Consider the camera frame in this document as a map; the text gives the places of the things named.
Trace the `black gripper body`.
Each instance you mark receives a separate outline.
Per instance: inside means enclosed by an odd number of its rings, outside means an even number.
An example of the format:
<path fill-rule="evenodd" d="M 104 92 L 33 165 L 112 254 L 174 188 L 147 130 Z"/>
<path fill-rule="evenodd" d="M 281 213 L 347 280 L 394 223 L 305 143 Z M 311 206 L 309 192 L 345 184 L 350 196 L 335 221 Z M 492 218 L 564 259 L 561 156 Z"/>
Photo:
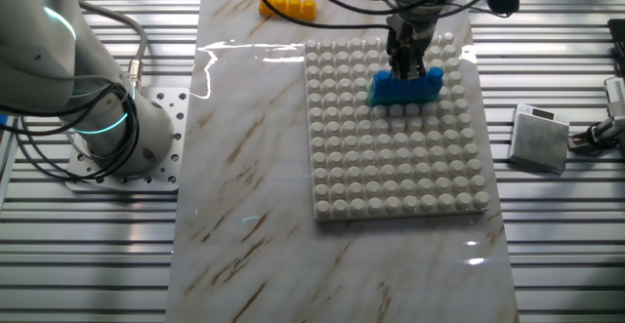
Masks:
<path fill-rule="evenodd" d="M 422 62 L 436 30 L 437 20 L 432 17 L 403 19 L 400 15 L 387 17 L 394 30 L 389 34 L 389 55 L 394 63 Z"/>

